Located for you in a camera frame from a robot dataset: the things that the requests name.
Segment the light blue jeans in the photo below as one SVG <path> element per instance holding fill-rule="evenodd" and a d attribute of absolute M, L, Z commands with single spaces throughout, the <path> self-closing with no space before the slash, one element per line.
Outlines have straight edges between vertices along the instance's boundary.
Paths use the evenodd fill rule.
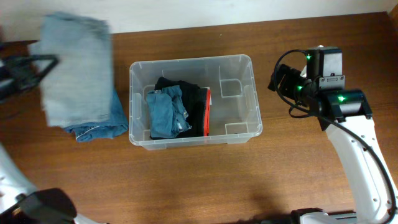
<path fill-rule="evenodd" d="M 31 54 L 55 55 L 58 64 L 40 82 L 47 125 L 66 128 L 105 121 L 113 95 L 113 53 L 105 21 L 55 12 L 44 17 Z"/>

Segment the dark blue jeans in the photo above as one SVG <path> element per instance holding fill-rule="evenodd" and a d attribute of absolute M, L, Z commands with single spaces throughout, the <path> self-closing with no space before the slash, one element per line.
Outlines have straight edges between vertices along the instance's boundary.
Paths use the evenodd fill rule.
<path fill-rule="evenodd" d="M 72 125 L 63 130 L 69 134 L 74 134 L 77 142 L 89 142 L 95 139 L 113 139 L 125 133 L 127 129 L 126 115 L 116 90 L 113 90 L 109 119 L 98 123 Z"/>

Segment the black garment with red band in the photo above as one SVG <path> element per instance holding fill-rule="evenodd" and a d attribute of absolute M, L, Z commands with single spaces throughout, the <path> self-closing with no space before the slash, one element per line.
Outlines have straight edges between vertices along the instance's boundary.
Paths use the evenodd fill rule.
<path fill-rule="evenodd" d="M 203 137 L 208 134 L 208 90 L 174 85 L 150 91 L 146 102 L 153 139 Z"/>

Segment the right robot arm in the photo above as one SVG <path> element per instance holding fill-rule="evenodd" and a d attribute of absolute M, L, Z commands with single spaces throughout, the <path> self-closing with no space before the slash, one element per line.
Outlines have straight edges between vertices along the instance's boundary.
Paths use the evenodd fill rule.
<path fill-rule="evenodd" d="M 357 223 L 396 223 L 397 189 L 380 152 L 365 95 L 344 88 L 341 51 L 305 52 L 307 66 L 278 62 L 269 88 L 292 107 L 320 121 L 337 151 L 356 203 Z M 186 79 L 211 93 L 212 136 L 156 139 L 149 97 L 163 79 Z M 251 59 L 247 55 L 136 62 L 130 68 L 129 138 L 148 150 L 218 143 L 243 143 L 262 132 Z"/>

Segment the small blue garment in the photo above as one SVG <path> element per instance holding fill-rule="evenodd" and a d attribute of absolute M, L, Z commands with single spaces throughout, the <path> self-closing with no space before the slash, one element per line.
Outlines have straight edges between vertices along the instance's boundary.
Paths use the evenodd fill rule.
<path fill-rule="evenodd" d="M 150 114 L 150 136 L 155 139 L 172 139 L 188 131 L 189 114 L 182 102 L 178 85 L 148 92 L 146 102 Z"/>

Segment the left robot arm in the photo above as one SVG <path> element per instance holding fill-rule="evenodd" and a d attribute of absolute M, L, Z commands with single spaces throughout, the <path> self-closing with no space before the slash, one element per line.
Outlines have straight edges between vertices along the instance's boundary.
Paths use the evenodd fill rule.
<path fill-rule="evenodd" d="M 1 60 L 1 103 L 35 88 L 58 64 L 54 55 Z M 99 224 L 79 214 L 58 188 L 38 190 L 1 146 L 1 223 Z"/>

